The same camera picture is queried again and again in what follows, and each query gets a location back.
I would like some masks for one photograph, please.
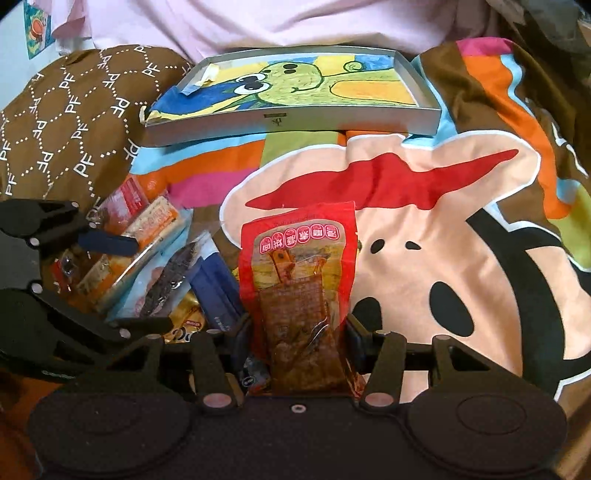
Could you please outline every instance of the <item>red mouth print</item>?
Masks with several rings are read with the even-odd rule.
[[[302,208],[325,202],[355,202],[363,208],[416,205],[432,209],[442,195],[460,190],[511,160],[518,150],[505,150],[472,161],[428,171],[413,171],[394,153],[350,163],[343,171],[315,171],[287,180],[277,190],[250,200],[260,210]]]

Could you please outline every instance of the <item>pink cloth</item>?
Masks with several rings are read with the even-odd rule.
[[[354,44],[418,54],[446,40],[496,34],[485,0],[28,0],[56,38],[97,48],[168,47],[195,62],[231,50]]]

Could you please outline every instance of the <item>snack bar package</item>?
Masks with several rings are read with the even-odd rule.
[[[131,258],[102,255],[78,284],[78,292],[97,312],[107,311],[150,258],[169,245],[188,221],[164,196],[156,198],[122,233],[138,241],[138,253]]]
[[[134,176],[129,176],[86,218],[98,228],[121,235],[148,205],[142,187]],[[78,244],[66,249],[51,266],[58,293],[69,299],[76,293],[75,286],[100,258],[101,254],[88,252]]]

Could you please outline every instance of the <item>pink stripe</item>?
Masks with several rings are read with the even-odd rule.
[[[456,42],[463,57],[496,56],[512,53],[513,42],[506,38],[467,38]]]
[[[255,168],[194,175],[168,187],[171,201],[179,208],[198,208],[217,205]]]

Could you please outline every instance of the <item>pile of snacks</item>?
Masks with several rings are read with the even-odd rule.
[[[188,342],[205,329],[228,332],[248,311],[252,354],[238,380],[251,393],[358,393],[360,376],[343,341],[357,250],[353,203],[244,225],[239,281],[213,243],[219,225],[190,239],[190,218],[165,191],[146,195],[129,176],[88,219],[135,238],[138,252],[121,257],[73,246],[53,265],[60,293],[107,321],[168,316],[166,343]]]

